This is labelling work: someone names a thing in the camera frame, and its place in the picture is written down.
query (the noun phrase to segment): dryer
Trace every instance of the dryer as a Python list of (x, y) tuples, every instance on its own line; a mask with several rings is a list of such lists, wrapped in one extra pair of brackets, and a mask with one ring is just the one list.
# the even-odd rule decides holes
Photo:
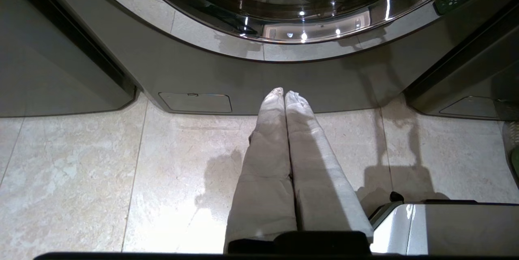
[(171, 25), (59, 1), (161, 109), (257, 114), (278, 86), (315, 112), (384, 106), (511, 0), (161, 0)]

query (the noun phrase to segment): tile floor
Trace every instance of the tile floor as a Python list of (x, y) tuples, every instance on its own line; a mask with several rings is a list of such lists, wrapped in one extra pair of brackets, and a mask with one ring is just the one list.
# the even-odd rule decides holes
[[(498, 123), (382, 109), (318, 114), (365, 212), (407, 200), (519, 203)], [(255, 116), (118, 112), (0, 119), (0, 258), (219, 253)]]

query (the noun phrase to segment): front-loading washer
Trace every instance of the front-loading washer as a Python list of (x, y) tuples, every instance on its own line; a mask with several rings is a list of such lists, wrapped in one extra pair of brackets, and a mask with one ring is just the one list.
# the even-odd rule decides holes
[(59, 1), (161, 109), (257, 114), (278, 86), (384, 106), (511, 0)]

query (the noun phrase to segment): washing machine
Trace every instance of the washing machine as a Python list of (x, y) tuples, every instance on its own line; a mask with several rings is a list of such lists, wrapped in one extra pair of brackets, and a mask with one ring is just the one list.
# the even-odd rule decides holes
[(315, 112), (389, 103), (511, 0), (57, 0), (166, 112), (257, 114), (272, 89)]

